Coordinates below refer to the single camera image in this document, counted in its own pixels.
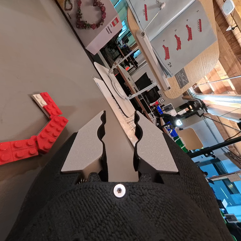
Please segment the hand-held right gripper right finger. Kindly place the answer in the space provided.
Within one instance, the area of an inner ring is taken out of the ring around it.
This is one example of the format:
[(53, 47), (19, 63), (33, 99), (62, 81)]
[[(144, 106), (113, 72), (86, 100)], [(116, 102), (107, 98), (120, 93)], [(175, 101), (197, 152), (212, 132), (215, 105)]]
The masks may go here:
[(164, 133), (139, 111), (134, 113), (135, 136), (133, 166), (140, 178), (149, 174), (155, 181), (159, 173), (177, 174), (178, 168), (164, 138)]

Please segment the white lego set box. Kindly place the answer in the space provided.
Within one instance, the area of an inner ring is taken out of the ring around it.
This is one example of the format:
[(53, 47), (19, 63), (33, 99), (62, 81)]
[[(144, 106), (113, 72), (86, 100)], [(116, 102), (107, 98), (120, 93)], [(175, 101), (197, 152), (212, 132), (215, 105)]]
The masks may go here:
[(110, 0), (57, 0), (84, 47), (93, 55), (122, 30)]

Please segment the beige chair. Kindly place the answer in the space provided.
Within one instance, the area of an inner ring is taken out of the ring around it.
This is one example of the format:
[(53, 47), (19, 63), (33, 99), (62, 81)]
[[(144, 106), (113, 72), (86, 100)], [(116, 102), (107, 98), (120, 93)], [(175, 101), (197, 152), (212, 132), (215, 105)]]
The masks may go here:
[(186, 149), (196, 150), (203, 148), (203, 143), (201, 142), (193, 128), (179, 130), (177, 134), (184, 141)]

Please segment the lego instruction booklet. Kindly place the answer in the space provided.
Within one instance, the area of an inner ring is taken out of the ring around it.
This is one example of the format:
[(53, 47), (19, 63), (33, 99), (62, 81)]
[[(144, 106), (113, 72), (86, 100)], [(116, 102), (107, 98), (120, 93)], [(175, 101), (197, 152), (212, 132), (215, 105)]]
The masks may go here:
[(201, 1), (127, 2), (168, 77), (173, 77), (217, 40)]

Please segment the silver ventilation duct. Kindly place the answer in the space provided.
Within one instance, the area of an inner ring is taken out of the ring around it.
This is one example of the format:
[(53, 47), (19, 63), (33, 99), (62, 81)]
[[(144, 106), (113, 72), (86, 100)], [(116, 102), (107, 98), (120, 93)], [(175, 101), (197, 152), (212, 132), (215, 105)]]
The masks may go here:
[(192, 99), (203, 101), (207, 105), (207, 112), (233, 122), (241, 119), (241, 95), (236, 94), (200, 94), (194, 88), (188, 89)]

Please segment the black computer monitor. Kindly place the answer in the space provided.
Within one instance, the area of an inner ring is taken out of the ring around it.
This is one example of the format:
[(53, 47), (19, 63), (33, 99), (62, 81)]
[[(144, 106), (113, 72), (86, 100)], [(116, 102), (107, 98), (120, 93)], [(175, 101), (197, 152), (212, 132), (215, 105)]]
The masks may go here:
[[(148, 77), (147, 73), (144, 73), (136, 82), (136, 86), (139, 90), (142, 90), (146, 88), (147, 86), (150, 86), (152, 84), (152, 80)], [(150, 90), (146, 90), (142, 93), (146, 101), (149, 103), (156, 102), (161, 96), (158, 93), (159, 88), (158, 86), (152, 87)]]

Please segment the wooden book stand board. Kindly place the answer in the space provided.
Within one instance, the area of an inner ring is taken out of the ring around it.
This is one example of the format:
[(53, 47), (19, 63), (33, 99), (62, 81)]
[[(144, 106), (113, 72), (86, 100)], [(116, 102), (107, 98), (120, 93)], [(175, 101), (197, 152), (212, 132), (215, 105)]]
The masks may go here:
[[(204, 9), (209, 18), (211, 26), (214, 30), (215, 36), (217, 37), (216, 27), (215, 27), (215, 17), (214, 17), (214, 8), (212, 1), (201, 1), (204, 5)], [(136, 31), (139, 30), (137, 21), (130, 9), (128, 7), (127, 11), (127, 21), (128, 26), (131, 30), (133, 37), (136, 40)], [(167, 98), (174, 99), (182, 95), (195, 83), (197, 83), (201, 78), (206, 74), (212, 71), (218, 62), (219, 58), (219, 49), (218, 49), (218, 40), (216, 40), (211, 46), (199, 54), (195, 59), (193, 59), (189, 64), (187, 64), (183, 69), (176, 73), (173, 77), (168, 77), (165, 72), (167, 81), (169, 82), (171, 89), (163, 90), (164, 95)]]

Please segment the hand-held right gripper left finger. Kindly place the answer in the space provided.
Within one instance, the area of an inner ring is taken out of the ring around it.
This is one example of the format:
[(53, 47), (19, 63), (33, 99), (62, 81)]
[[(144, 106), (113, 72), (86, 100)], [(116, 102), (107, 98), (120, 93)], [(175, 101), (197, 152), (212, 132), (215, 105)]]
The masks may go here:
[(106, 111), (103, 110), (79, 129), (62, 166), (62, 173), (80, 173), (87, 179), (98, 173), (101, 181), (108, 182), (105, 135)]

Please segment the black metal pole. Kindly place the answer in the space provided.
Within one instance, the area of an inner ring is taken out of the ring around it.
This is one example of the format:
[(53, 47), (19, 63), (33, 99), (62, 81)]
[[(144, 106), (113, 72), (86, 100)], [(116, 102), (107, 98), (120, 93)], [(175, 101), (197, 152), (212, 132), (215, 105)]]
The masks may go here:
[(189, 153), (188, 156), (190, 158), (195, 158), (195, 157), (198, 157), (200, 155), (204, 155), (205, 157), (210, 157), (210, 156), (214, 155), (214, 150), (221, 149), (223, 147), (235, 144), (235, 143), (240, 142), (240, 141), (241, 141), (241, 136), (236, 137), (236, 138), (228, 138), (227, 140), (225, 140), (222, 143), (218, 143), (216, 145), (200, 149), (199, 151), (196, 151), (196, 152), (193, 152), (193, 153)]

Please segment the red and white lego frame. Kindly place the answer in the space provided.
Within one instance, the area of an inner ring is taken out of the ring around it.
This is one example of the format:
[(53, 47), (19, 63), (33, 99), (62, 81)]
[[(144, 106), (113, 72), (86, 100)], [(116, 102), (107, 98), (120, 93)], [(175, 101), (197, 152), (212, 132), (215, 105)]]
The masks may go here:
[(68, 123), (47, 92), (34, 94), (32, 98), (49, 118), (49, 122), (29, 139), (0, 143), (0, 165), (48, 153)]

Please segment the white stand base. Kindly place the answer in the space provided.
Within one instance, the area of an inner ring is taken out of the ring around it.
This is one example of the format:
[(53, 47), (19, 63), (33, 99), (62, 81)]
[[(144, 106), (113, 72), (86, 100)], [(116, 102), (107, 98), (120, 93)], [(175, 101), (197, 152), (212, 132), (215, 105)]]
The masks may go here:
[(124, 92), (122, 86), (119, 84), (118, 80), (116, 79), (113, 73), (109, 73), (109, 69), (104, 67), (103, 65), (94, 62), (94, 66), (98, 71), (99, 75), (102, 77), (103, 81), (105, 82), (106, 86), (110, 90), (111, 94), (113, 95), (114, 99), (118, 103), (119, 107), (121, 108), (122, 112), (126, 117), (130, 117), (134, 114), (135, 108), (128, 99), (128, 96)]

